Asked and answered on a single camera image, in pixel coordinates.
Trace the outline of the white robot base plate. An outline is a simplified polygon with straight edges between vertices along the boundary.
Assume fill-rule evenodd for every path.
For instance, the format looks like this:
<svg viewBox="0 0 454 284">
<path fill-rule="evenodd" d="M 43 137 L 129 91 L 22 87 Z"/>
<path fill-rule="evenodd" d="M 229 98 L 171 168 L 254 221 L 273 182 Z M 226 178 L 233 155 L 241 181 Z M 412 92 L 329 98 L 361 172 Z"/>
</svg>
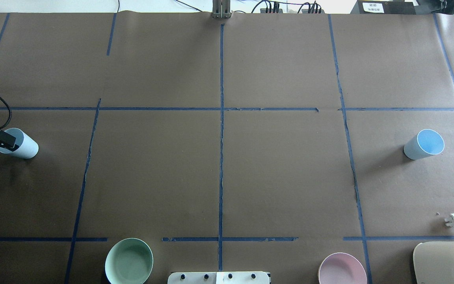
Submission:
<svg viewBox="0 0 454 284">
<path fill-rule="evenodd" d="M 168 284 L 270 284 L 270 273 L 265 271 L 175 272 Z"/>
</svg>

